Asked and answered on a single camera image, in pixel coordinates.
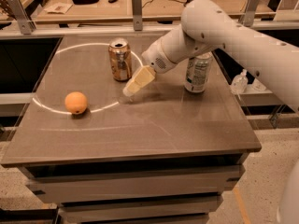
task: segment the orange line on floor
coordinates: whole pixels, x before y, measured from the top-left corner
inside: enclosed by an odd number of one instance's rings
[[[241,196],[241,193],[240,193],[239,187],[234,187],[233,193],[235,195],[236,202],[237,202],[237,205],[241,212],[241,216],[243,218],[244,224],[251,224],[251,222],[249,220],[249,216],[248,216],[246,208],[245,208],[245,205],[244,205],[244,202],[243,202],[243,199],[242,199],[242,196]]]

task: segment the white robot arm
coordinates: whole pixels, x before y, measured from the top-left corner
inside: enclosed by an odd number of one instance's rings
[[[213,49],[229,54],[299,113],[299,48],[233,21],[210,0],[190,2],[181,24],[154,42],[142,57],[156,73],[164,73],[186,58]],[[135,92],[126,87],[124,93]]]

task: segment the gold can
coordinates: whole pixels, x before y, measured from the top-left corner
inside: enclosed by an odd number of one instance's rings
[[[132,77],[131,49],[126,39],[118,37],[109,44],[109,57],[113,78],[127,81]]]

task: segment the white plastic bottle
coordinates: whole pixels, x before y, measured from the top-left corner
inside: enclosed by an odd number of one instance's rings
[[[246,77],[247,70],[243,69],[240,75],[236,75],[231,84],[231,91],[233,94],[243,93],[249,83]]]

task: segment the gray tabletop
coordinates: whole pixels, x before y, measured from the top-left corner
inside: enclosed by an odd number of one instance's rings
[[[125,35],[133,68],[155,35]],[[187,61],[138,93],[121,94],[107,44],[113,36],[64,37],[2,159],[6,166],[124,161],[250,152],[261,148],[215,60],[205,92],[184,89]],[[89,107],[73,117],[64,107],[81,91]]]

